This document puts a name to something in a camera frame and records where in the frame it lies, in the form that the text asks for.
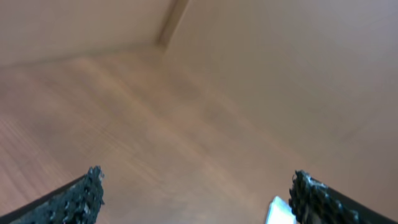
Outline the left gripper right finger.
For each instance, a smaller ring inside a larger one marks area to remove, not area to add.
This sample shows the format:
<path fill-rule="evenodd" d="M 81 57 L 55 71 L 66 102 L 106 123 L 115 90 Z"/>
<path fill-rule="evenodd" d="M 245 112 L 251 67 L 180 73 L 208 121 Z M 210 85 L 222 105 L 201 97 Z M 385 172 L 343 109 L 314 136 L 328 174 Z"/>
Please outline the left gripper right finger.
<path fill-rule="evenodd" d="M 289 206 L 298 223 L 304 224 L 397 224 L 335 189 L 296 170 L 289 189 Z"/>

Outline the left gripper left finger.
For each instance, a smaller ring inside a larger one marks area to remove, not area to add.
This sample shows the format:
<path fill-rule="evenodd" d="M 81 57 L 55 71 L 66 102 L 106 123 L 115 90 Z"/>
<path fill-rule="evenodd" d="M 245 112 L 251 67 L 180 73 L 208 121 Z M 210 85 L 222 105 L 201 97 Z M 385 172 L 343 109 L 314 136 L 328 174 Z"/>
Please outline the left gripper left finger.
<path fill-rule="evenodd" d="M 95 223 L 104 205 L 104 174 L 100 166 L 68 184 L 1 216 L 1 224 Z"/>

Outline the Samsung Galaxy smartphone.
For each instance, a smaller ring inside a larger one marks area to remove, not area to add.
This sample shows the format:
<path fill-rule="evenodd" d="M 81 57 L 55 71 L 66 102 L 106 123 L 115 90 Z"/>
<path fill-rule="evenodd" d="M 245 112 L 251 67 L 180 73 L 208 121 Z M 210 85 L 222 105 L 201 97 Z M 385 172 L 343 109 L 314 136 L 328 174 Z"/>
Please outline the Samsung Galaxy smartphone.
<path fill-rule="evenodd" d="M 275 196 L 269 204 L 265 224 L 296 224 L 295 215 L 290 206 L 279 196 Z"/>

